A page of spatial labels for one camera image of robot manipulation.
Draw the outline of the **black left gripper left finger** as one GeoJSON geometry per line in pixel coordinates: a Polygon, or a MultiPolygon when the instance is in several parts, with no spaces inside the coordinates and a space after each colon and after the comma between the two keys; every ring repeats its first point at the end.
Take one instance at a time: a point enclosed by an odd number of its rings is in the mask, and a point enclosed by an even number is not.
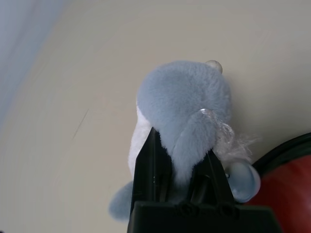
{"type": "Polygon", "coordinates": [[[171,183],[171,158],[151,128],[135,163],[131,211],[135,202],[167,202],[171,183]]]}

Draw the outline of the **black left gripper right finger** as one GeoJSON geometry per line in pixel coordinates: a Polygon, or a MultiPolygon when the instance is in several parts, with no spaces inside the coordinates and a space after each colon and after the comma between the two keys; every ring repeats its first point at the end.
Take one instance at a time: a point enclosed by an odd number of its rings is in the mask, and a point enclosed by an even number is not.
{"type": "Polygon", "coordinates": [[[194,166],[189,200],[196,204],[234,204],[223,166],[213,150],[194,166]]]}

